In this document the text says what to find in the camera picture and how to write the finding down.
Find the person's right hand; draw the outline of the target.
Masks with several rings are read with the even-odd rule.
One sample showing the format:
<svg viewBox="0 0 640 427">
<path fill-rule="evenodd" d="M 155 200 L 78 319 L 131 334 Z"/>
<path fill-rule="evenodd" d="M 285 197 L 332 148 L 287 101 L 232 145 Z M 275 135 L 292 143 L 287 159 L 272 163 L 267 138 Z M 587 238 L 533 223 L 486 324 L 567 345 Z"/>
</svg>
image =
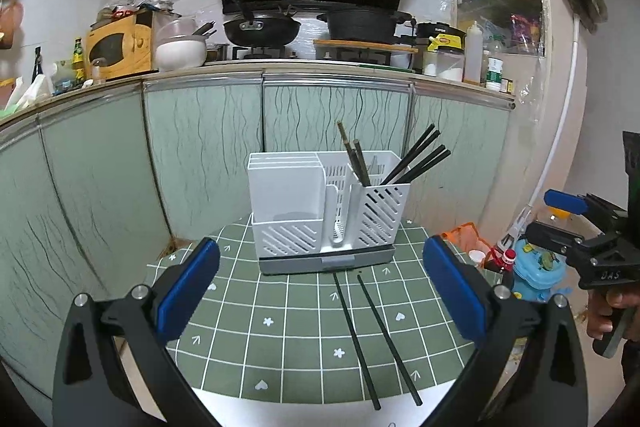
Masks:
<svg viewBox="0 0 640 427">
<path fill-rule="evenodd" d="M 613 329 L 612 313 L 617 309 L 633 309 L 634 319 L 627 326 L 624 337 L 638 343 L 640 288 L 638 283 L 614 286 L 603 295 L 593 289 L 589 291 L 587 312 L 587 334 L 593 339 L 601 339 Z"/>
</svg>

